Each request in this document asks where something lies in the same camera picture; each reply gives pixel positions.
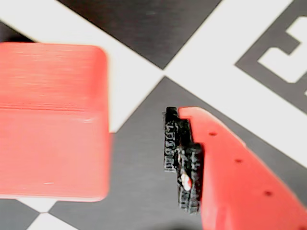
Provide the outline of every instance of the black tile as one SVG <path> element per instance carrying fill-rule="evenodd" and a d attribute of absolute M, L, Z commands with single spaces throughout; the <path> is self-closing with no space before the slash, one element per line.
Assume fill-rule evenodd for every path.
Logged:
<path fill-rule="evenodd" d="M 0 21 L 0 42 L 32 42 L 32 41 Z"/>
<path fill-rule="evenodd" d="M 200 215 L 178 208 L 176 175 L 163 170 L 162 112 L 167 106 L 199 106 L 217 116 L 307 205 L 307 169 L 164 78 L 113 136 L 108 197 L 90 204 L 58 202 L 51 213 L 80 230 L 201 230 Z"/>
<path fill-rule="evenodd" d="M 60 0 L 164 68 L 221 0 Z"/>
<path fill-rule="evenodd" d="M 25 230 L 39 215 L 17 200 L 0 200 L 0 229 Z"/>

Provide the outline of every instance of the black plastic piece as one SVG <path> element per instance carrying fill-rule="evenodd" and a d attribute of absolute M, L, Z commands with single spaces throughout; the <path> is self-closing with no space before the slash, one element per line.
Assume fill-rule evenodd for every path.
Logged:
<path fill-rule="evenodd" d="M 189 120 L 180 119 L 175 107 L 167 107 L 164 171 L 177 173 L 178 204 L 188 213 L 198 213 L 200 208 L 203 157 L 201 145 L 192 140 Z"/>

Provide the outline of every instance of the red block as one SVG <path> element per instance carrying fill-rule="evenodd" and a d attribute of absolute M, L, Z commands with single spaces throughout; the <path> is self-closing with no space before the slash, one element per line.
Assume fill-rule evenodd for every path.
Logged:
<path fill-rule="evenodd" d="M 0 44 L 0 197 L 109 189 L 107 59 L 95 46 Z"/>

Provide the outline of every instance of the red plastic piece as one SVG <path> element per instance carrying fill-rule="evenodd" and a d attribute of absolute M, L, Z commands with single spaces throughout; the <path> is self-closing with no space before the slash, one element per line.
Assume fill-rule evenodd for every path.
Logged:
<path fill-rule="evenodd" d="M 0 44 L 0 197 L 109 189 L 107 60 L 95 46 Z"/>
<path fill-rule="evenodd" d="M 243 141 L 210 113 L 179 109 L 204 148 L 204 230 L 307 230 L 307 212 Z"/>

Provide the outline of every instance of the black 3d-printed part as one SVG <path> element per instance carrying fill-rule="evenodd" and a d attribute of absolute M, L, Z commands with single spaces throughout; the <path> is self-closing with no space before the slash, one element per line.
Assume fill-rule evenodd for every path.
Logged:
<path fill-rule="evenodd" d="M 174 107 L 168 107 L 165 114 L 165 141 L 164 141 L 164 171 L 176 172 L 176 148 L 178 138 L 178 113 Z"/>
<path fill-rule="evenodd" d="M 189 120 L 178 118 L 177 109 L 168 107 L 165 114 L 164 171 L 177 173 L 178 203 L 188 213 L 198 213 L 201 202 L 203 150 L 192 140 Z M 185 189 L 182 176 L 188 176 Z"/>

